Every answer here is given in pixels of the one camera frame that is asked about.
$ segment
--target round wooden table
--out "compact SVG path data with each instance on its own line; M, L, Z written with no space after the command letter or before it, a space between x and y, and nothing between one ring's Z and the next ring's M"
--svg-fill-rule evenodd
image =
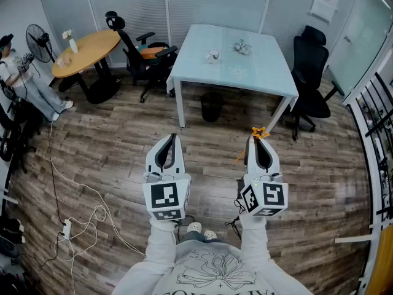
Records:
M87 100L93 104L102 103L115 95L120 87L120 79L112 76L105 60L105 56L114 50L119 42L119 34L109 29L89 34L76 41L78 53L74 53L70 47L61 53L59 58L64 59L68 55L71 63L61 68L56 59L52 74L58 78L75 75L75 80L86 94ZM91 65L95 66L99 80L88 88L79 72Z

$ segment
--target black cable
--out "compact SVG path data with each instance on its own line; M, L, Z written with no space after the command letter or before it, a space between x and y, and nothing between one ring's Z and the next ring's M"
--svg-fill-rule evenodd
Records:
M47 128L48 128L48 137L49 137L49 140L50 140L49 126L47 126ZM57 200L56 185L55 185L55 176L53 175L52 146L51 146L51 143L49 143L49 157L50 157L50 169L52 170L53 190L55 191L55 198L56 198L57 216L59 217L60 223L62 223L62 225L65 226L66 224L60 218L59 203L58 203L58 200Z
M69 96L71 95L72 88L73 88L75 85L76 85L76 84L72 84L71 87L69 88L69 92L68 92L68 95L66 96L66 100L69 99Z
M56 236L56 245L57 245L57 247L56 247L56 255L55 255L53 258L50 258L50 259L45 260L44 264L39 263L38 260L37 260L34 256L32 256L32 255L30 255L30 254L28 254L28 253L20 253L19 256L29 256L29 257L32 257L32 258L37 262L37 264L38 264L40 267L45 266L46 263L48 263L49 261L53 261L53 260L55 260L55 259L57 258L57 251L58 251L58 244L59 244L59 234L63 235L63 233L59 232L59 233L57 233L57 236Z
M27 88L26 88L25 82L23 80L22 72L20 70L19 70L19 76L20 76L20 79L22 80L23 87L25 88L25 100L26 100L26 98L27 98Z
M34 69L37 71L37 73L38 73L39 77L41 77L41 73L40 73L40 72L37 70L37 68L36 68L36 66L34 65L34 63L33 63L33 62L31 62L31 64L33 65Z
M246 208L242 206L242 204L240 203L240 201L238 199L235 199L235 201L233 201L233 204L239 208L239 214L243 213L244 211L246 211ZM240 217L238 216L237 218L235 218L232 222L226 222L224 225L225 226L232 226L233 231L235 232L235 234L239 237L240 241L241 241L241 234L238 230L238 227L236 226L236 222L240 220Z
M180 227L181 227L181 226L188 226L188 225L190 225L191 223L195 222L195 218L194 218L192 215L186 215L185 218L186 218L186 217L192 218L192 222L190 222L189 224L186 224L186 225L183 225L183 220L182 220L182 219L179 220L179 222L177 222L177 240L179 241L179 243L180 243L180 235L179 235Z

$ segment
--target black office chair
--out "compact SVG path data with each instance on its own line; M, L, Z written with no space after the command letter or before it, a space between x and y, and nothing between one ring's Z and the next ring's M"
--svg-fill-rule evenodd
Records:
M329 118L330 109L326 101L340 89L335 88L325 98L319 93L322 73L329 57L325 34L316 28L306 26L302 36L294 39L295 62L292 70L299 98L294 107L296 118L294 141L297 140L300 117L312 125L310 132L315 132L315 123L309 118Z
M42 113L31 103L19 98L12 88L8 88L5 82L0 79L0 87L3 94L11 100L7 113L14 111L14 120L10 120L7 113L0 106L0 125L4 128L3 136L0 137L0 158L5 162L11 161L9 170L11 172L18 168L18 163L24 173L27 173L23 155L29 151L36 152L34 146L29 146L29 138L36 132L40 135L39 127L42 122Z
M166 78L171 73L170 67L172 67L176 61L177 55L175 51L177 50L177 47L169 47L169 45L164 42L154 42L153 44L148 45L148 48L166 47L167 49L156 53L156 58L146 60L135 48L127 33L123 31L123 28L125 27L124 19L117 16L117 13L114 11L106 12L105 17L108 27L118 32L122 41L128 47L128 50L123 49L123 51L127 56L127 70L129 70L133 76L133 85L136 85L137 81L140 80L149 81L147 85L145 85L141 94L140 102L144 103L145 99L143 96L146 94L148 89L152 88L156 84L162 84L163 86L166 85ZM150 32L138 37L136 40L138 42L141 41L142 45L146 45L146 39L153 35L154 33ZM171 91L169 96L174 97L174 90Z

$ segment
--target white sleeve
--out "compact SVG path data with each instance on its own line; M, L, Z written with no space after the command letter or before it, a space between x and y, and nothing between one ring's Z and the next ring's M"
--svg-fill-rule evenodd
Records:
M151 235L146 248L146 258L134 265L117 283L112 295L152 295L157 283L174 267L176 239L174 222L150 220Z
M249 214L240 216L243 233L241 236L240 261L262 274L269 285L280 295L312 295L299 281L286 274L270 259L267 248L266 218Z
M11 76L5 63L0 63L0 78L5 82Z

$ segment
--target chair headrest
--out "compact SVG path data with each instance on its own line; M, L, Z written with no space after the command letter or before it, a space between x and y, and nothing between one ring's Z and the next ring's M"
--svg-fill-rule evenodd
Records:
M122 30L125 27L125 22L122 17L118 17L115 11L108 11L105 14L106 23L108 27L114 31Z
M326 45L326 36L323 32L319 31L312 26L306 25L304 32L302 33L302 37L308 39L310 41L317 42L318 44L325 46Z

